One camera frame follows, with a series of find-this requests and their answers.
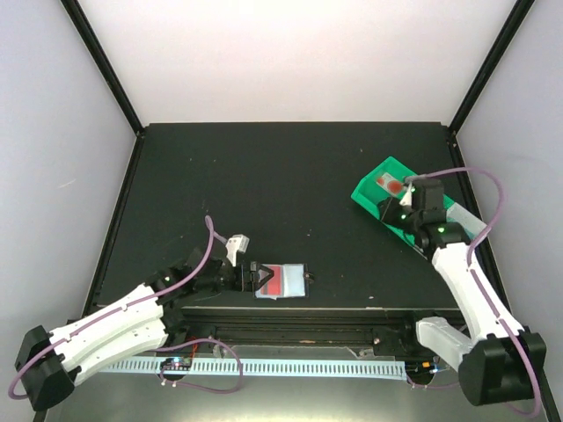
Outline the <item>black leather card holder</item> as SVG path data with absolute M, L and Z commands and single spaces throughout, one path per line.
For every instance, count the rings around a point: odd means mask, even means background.
M 301 299 L 309 294 L 309 286 L 315 280 L 313 273 L 306 264 L 263 264 L 265 266 L 281 266 L 282 269 L 282 294 L 273 298 L 262 296 L 254 292 L 253 296 L 261 300 Z

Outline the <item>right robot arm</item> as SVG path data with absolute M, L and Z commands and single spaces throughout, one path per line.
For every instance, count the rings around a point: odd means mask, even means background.
M 435 178 L 408 177 L 401 198 L 379 203 L 381 222 L 411 236 L 416 251 L 432 264 L 461 310 L 463 334 L 442 317 L 425 317 L 399 334 L 410 354 L 430 349 L 457 371 L 466 399 L 475 406 L 531 399 L 535 417 L 542 407 L 537 371 L 546 345 L 526 331 L 492 289 L 474 257 L 464 227 L 447 219 L 443 185 Z

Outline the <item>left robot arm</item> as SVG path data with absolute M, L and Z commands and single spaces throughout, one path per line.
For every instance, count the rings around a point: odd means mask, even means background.
M 176 306 L 179 298 L 223 289 L 255 293 L 277 275 L 258 262 L 233 265 L 194 250 L 89 316 L 51 331 L 41 325 L 29 330 L 18 350 L 9 396 L 28 400 L 36 412 L 46 411 L 119 360 L 161 347 L 182 349 L 189 330 Z

